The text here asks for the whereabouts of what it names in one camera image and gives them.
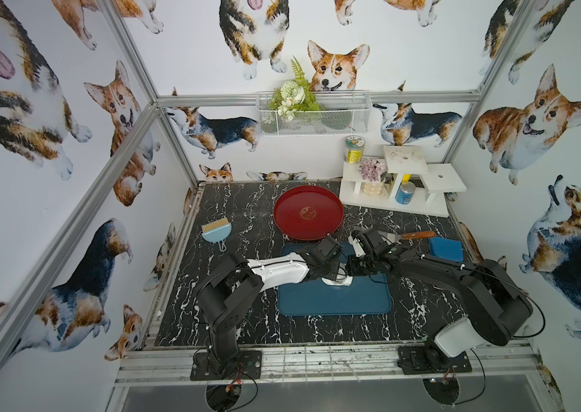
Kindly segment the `white dough piece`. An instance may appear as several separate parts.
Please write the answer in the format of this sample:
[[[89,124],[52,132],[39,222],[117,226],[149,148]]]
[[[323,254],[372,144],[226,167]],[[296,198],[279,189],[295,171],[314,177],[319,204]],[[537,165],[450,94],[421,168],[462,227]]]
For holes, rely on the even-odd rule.
[[[331,263],[330,270],[329,277],[321,279],[326,285],[349,287],[352,284],[353,277],[346,274],[346,264],[334,261]]]

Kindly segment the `blue rectangular tray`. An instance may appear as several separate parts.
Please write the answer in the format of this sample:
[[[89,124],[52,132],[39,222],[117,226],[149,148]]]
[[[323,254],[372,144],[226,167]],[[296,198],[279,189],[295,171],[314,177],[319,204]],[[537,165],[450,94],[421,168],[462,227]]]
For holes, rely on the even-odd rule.
[[[278,287],[278,310],[288,317],[385,314],[391,307],[383,273],[355,277],[348,286],[317,280]]]

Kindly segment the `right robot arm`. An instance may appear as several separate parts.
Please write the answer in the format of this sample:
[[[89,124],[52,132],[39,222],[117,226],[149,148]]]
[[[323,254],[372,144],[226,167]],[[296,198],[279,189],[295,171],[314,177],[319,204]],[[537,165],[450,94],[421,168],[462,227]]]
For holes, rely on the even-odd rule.
[[[392,243],[374,229],[352,232],[349,259],[352,276],[383,273],[392,279],[411,279],[453,293],[465,314],[431,337],[427,347],[455,358],[481,344],[506,345],[534,312],[520,288],[503,267],[489,259],[461,263]]]

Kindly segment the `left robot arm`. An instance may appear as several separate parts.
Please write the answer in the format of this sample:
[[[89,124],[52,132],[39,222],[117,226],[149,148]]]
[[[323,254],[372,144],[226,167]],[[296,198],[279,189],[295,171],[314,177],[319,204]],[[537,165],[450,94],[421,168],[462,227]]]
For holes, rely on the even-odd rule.
[[[287,284],[338,278],[342,246],[331,236],[297,252],[256,260],[231,254],[198,286],[196,301],[208,324],[208,360],[226,367],[240,355],[237,326],[259,294]]]

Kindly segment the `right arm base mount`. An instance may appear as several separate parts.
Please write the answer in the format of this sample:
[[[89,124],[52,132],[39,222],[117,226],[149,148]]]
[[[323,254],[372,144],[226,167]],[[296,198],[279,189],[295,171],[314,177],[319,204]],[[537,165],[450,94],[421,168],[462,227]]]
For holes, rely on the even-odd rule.
[[[397,350],[397,365],[405,375],[472,372],[470,360],[465,353],[449,358],[434,345],[400,346]]]

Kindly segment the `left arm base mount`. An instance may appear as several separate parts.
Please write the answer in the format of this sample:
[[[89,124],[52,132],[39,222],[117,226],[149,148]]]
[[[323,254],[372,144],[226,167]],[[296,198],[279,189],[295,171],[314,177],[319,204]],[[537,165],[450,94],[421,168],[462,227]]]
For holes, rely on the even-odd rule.
[[[241,351],[233,360],[218,362],[210,352],[193,356],[191,381],[234,380],[261,377],[263,353],[258,350]]]

